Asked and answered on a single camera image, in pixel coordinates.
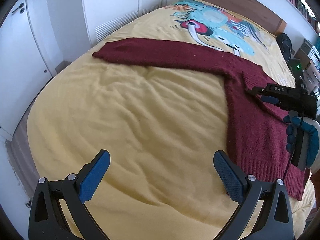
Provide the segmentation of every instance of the bed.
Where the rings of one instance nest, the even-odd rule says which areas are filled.
[[[190,20],[194,24],[186,27]],[[110,152],[110,168],[86,203],[109,238],[213,239],[237,207],[212,165],[213,153],[226,151],[223,78],[92,57],[106,42],[128,37],[208,46],[262,65],[279,84],[292,87],[294,79],[274,36],[262,26],[201,0],[179,0],[109,35],[58,74],[34,102],[27,129],[40,176],[63,179],[100,149]],[[296,237],[314,201],[310,180],[302,201],[290,198]],[[259,201],[243,236],[261,206]]]

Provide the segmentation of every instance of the maroon sweater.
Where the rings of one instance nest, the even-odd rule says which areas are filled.
[[[262,181],[282,178],[289,154],[285,149],[288,112],[246,93],[254,86],[275,83],[262,67],[228,52],[180,41],[128,38],[107,42],[92,54],[106,62],[191,69],[224,77],[228,103],[227,151],[245,174]],[[290,165],[288,194],[301,200],[308,171]]]

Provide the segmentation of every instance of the blue glove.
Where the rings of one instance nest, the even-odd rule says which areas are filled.
[[[286,123],[291,123],[290,117],[287,115],[283,118]],[[292,123],[299,127],[301,122],[301,117],[295,116],[292,118]],[[312,174],[315,174],[320,168],[320,125],[317,121],[312,120],[308,117],[303,117],[303,122],[301,129],[309,134],[309,145],[307,151],[307,167],[311,170]],[[293,126],[289,125],[287,127],[287,145],[286,149],[289,153],[293,152],[293,143],[295,137],[293,135]]]

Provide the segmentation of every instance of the row of books on shelf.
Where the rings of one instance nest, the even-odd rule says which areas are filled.
[[[314,28],[315,31],[318,29],[318,21],[311,17],[311,15],[308,12],[308,9],[302,4],[300,0],[288,0],[290,3],[292,3],[300,12],[301,14],[308,20],[310,25]]]

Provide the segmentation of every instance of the black cable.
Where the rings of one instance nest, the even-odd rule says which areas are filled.
[[[301,126],[302,126],[303,116],[304,116],[304,107],[303,107],[303,105],[302,105],[302,116],[301,116],[301,121],[300,121],[300,125],[299,125],[298,129],[301,128]],[[292,149],[292,153],[290,154],[287,167],[285,168],[285,171],[284,171],[284,174],[283,174],[283,177],[282,177],[282,181],[283,181],[283,182],[284,182],[285,177],[287,176],[287,172],[288,172],[288,170],[289,170],[289,166],[290,166],[290,163],[291,163],[293,154],[294,154],[294,148],[295,148],[295,146],[296,146],[296,140],[297,140],[297,137],[295,137],[295,139],[294,139],[294,142],[293,142],[293,145],[292,145],[292,148],[293,148],[293,149]]]

